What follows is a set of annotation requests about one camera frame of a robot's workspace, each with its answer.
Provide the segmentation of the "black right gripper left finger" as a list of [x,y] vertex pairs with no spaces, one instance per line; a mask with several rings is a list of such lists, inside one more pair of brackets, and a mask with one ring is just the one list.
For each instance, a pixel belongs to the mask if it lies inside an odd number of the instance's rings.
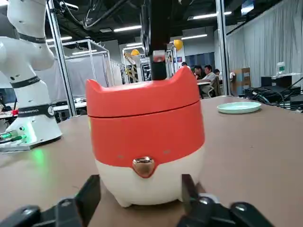
[[18,208],[0,225],[2,227],[87,227],[101,200],[99,175],[91,175],[74,197],[62,199],[42,211],[37,205]]

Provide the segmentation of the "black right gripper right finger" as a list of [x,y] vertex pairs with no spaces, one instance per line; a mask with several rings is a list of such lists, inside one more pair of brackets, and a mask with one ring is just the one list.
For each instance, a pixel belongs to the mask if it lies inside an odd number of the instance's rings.
[[252,204],[234,202],[223,206],[212,194],[198,193],[189,174],[182,175],[185,214],[178,227],[272,227],[273,224]]

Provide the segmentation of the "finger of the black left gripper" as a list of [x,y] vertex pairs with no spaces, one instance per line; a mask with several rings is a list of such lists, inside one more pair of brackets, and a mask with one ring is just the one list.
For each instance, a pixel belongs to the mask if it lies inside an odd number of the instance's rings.
[[165,51],[155,50],[151,56],[151,79],[164,80],[167,77]]

